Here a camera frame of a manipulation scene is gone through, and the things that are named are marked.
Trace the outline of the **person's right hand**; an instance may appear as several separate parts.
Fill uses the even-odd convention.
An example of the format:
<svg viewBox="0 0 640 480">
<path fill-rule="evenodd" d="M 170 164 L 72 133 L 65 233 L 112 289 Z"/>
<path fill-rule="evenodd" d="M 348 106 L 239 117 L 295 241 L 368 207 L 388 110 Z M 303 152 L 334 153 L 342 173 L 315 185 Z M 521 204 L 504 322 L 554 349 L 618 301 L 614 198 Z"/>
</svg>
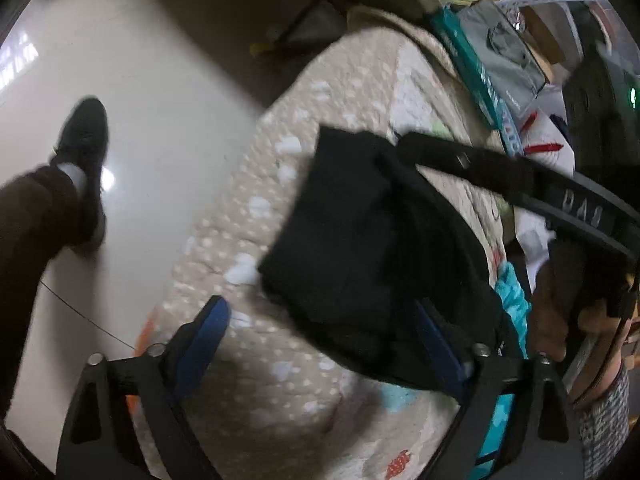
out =
<svg viewBox="0 0 640 480">
<path fill-rule="evenodd" d="M 622 328 L 619 318 L 606 315 L 605 303 L 593 301 L 580 312 L 578 327 L 596 340 L 582 371 L 573 382 L 568 398 L 576 410 L 604 396 L 623 366 L 622 347 L 631 328 L 628 320 Z M 570 326 L 560 303 L 560 281 L 550 260 L 538 270 L 528 318 L 527 351 L 544 354 L 553 362 L 566 356 L 566 338 Z"/>
</svg>

